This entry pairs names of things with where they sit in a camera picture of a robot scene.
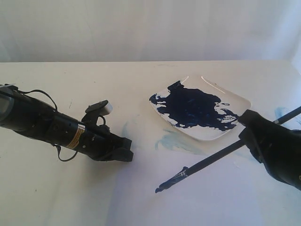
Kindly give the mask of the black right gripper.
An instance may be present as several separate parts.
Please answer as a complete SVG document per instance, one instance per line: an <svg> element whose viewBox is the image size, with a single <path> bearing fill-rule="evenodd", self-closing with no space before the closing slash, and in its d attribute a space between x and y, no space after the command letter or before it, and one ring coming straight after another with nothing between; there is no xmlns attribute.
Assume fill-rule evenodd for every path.
<svg viewBox="0 0 301 226"><path fill-rule="evenodd" d="M275 124L253 110L246 110L238 122L245 128L239 138L252 156L263 163L275 180L301 187L301 131Z"/></svg>

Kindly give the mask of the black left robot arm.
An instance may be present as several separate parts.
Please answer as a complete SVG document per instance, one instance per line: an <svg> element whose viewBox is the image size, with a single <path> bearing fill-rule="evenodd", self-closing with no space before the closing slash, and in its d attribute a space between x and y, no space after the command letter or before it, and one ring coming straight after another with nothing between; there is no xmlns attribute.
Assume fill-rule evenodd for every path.
<svg viewBox="0 0 301 226"><path fill-rule="evenodd" d="M94 161L131 162L132 141L110 132L105 116L112 107L108 100L90 105L79 121L60 113L57 105L49 105L29 96L17 86L0 87L0 126L27 138L81 153Z"/></svg>

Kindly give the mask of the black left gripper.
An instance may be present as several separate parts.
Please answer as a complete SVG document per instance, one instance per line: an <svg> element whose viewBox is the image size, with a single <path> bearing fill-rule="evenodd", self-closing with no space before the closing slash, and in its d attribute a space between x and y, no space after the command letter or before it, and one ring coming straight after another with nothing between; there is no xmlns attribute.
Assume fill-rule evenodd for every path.
<svg viewBox="0 0 301 226"><path fill-rule="evenodd" d="M77 121L68 123L68 148L95 161L131 162L131 144L132 140L118 137L107 126L88 128Z"/></svg>

